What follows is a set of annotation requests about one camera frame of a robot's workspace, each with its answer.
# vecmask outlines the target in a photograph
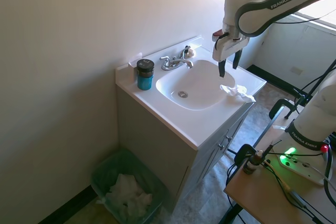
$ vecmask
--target bathroom vanity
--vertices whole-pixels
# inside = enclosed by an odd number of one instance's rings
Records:
[[[253,103],[228,96],[219,85],[245,86],[255,95],[266,82],[226,63],[225,78],[217,62],[194,38],[146,57],[155,63],[152,88],[138,89],[127,65],[116,70],[119,139],[167,187],[169,206],[185,198],[228,149]],[[161,68],[185,46],[196,55],[171,71]]]

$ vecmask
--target floor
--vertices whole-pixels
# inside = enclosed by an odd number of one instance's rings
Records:
[[[275,102],[281,98],[293,100],[293,97],[289,94],[270,84],[266,84],[256,96],[257,102],[242,124],[230,148],[237,151],[245,143],[253,145],[270,122],[268,112]],[[161,208],[154,217],[152,224],[219,223],[229,208],[229,202],[223,189],[225,188],[227,177],[226,171],[233,163],[233,158],[234,156],[231,153],[224,155],[195,190],[177,206],[172,215],[164,208]],[[259,223],[244,210],[240,215],[248,224]],[[96,199],[66,222],[66,224],[117,223],[104,206],[96,204]],[[239,218],[234,221],[234,224],[241,223]]]

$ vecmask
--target vanity cabinet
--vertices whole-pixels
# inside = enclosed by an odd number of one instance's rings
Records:
[[[119,87],[117,96],[120,144],[165,184],[169,191],[166,204],[169,210],[173,210],[220,160],[253,106],[244,104],[195,150]]]

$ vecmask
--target table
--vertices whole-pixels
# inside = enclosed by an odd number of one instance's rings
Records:
[[[289,112],[288,108],[283,108],[278,113],[278,117],[274,118],[256,145],[257,150],[265,150],[269,144],[281,134],[278,129],[273,126],[287,126],[293,119],[297,117],[294,112],[289,119],[284,116]],[[271,164],[276,169],[284,181],[293,188],[302,198],[313,205],[324,216],[336,223],[336,210],[333,204],[327,198],[324,187],[319,186],[293,172],[280,166],[275,155],[267,155],[271,160]],[[336,155],[333,153],[334,162],[332,165],[333,176],[331,182],[336,184]],[[330,193],[336,199],[336,192],[329,186]],[[237,169],[224,192],[230,196],[235,202],[233,208],[230,208],[220,223],[232,223],[237,214],[245,209],[255,219],[261,223],[280,223],[280,224],[299,224],[314,223],[309,216],[299,209],[293,207],[283,195],[275,176],[265,168],[256,170],[253,174],[247,175],[242,171],[242,166]],[[323,217],[319,216],[315,211],[314,214],[323,222],[327,222]]]

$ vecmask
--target baseboard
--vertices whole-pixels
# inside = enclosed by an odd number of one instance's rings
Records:
[[[266,80],[268,83],[272,84],[273,86],[284,90],[285,92],[291,94],[292,96],[299,98],[299,94],[295,90],[300,90],[299,88],[293,86],[292,84],[289,84],[288,82],[285,82],[284,80],[281,80],[280,78],[274,76],[273,74],[265,71],[264,69],[261,69],[257,67],[256,65],[251,65],[246,69],[247,71],[255,74],[256,76]]]
[[[96,197],[95,191],[91,186],[88,186],[39,224],[63,224]]]

